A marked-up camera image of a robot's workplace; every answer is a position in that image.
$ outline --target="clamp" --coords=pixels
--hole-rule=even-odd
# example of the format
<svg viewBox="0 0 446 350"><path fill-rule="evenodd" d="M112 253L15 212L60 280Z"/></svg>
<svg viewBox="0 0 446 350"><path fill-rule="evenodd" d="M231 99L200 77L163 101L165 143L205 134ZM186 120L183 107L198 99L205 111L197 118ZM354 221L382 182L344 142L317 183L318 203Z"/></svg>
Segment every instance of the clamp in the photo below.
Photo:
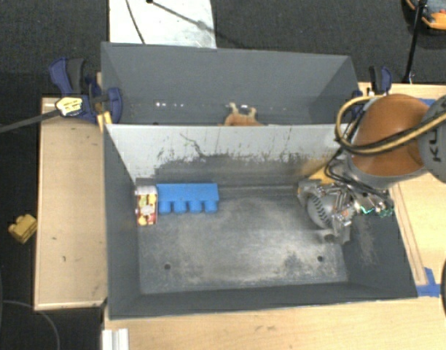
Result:
<svg viewBox="0 0 446 350"><path fill-rule="evenodd" d="M97 123L97 115L108 111L111 121L118 123L122 114L120 89L109 88L106 94L92 77L85 77L88 95L82 94L83 58L59 58L49 66L50 78L63 95L56 103L56 109L63 117L76 117L90 123Z"/></svg>

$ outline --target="small toy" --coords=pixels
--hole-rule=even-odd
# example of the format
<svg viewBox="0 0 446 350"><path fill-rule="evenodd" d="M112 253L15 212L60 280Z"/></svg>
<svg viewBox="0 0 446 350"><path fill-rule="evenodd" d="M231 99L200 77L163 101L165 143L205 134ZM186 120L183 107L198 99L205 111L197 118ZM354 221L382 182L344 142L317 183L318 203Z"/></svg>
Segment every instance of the small toy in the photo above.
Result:
<svg viewBox="0 0 446 350"><path fill-rule="evenodd" d="M157 197L157 188L155 186L137 186L136 217L139 226L157 224Z"/></svg>
<svg viewBox="0 0 446 350"><path fill-rule="evenodd" d="M241 114L234 102L230 102L231 113L224 120L223 125L263 125L255 119L257 110L254 107L249 109L248 114Z"/></svg>
<svg viewBox="0 0 446 350"><path fill-rule="evenodd" d="M157 184L158 212L183 214L215 213L218 210L218 185L202 184Z"/></svg>
<svg viewBox="0 0 446 350"><path fill-rule="evenodd" d="M30 214L26 214L18 217L16 223L9 226L8 232L21 244L25 244L35 233L36 227L36 219Z"/></svg>

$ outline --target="white bracket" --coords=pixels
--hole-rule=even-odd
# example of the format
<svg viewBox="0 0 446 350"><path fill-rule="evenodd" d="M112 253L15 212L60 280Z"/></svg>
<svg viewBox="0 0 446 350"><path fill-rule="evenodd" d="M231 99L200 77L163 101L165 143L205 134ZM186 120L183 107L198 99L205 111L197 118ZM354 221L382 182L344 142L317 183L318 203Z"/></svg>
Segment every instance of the white bracket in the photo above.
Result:
<svg viewBox="0 0 446 350"><path fill-rule="evenodd" d="M101 333L102 350L129 350L129 330L103 330Z"/></svg>

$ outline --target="wooden table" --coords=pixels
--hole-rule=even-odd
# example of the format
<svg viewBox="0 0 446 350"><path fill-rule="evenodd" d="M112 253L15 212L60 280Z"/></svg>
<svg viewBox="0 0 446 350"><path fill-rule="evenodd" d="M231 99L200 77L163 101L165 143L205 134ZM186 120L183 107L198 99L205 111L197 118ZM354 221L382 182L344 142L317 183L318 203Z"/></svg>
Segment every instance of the wooden table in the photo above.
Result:
<svg viewBox="0 0 446 350"><path fill-rule="evenodd" d="M392 91L438 98L446 86L394 85ZM43 100L44 112L53 101ZM56 117L43 122L40 147L35 307L99 306L106 298L100 132ZM446 185L427 174L393 191L416 278L423 279L424 265L439 282L446 257ZM446 349L446 319L440 301L431 297L114 322L106 315L105 328L124 327L131 350Z"/></svg>

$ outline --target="blue tape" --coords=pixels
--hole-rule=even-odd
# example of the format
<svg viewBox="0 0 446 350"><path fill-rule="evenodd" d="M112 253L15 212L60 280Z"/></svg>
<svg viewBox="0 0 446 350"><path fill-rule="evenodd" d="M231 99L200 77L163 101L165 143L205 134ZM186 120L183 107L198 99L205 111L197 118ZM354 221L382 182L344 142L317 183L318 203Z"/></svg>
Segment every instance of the blue tape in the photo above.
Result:
<svg viewBox="0 0 446 350"><path fill-rule="evenodd" d="M419 98L425 105L431 106L435 100L433 98Z"/></svg>
<svg viewBox="0 0 446 350"><path fill-rule="evenodd" d="M440 296L440 284L435 283L434 273L432 269L424 267L424 271L427 275L427 285L417 286L416 289L418 291L419 297L436 297Z"/></svg>

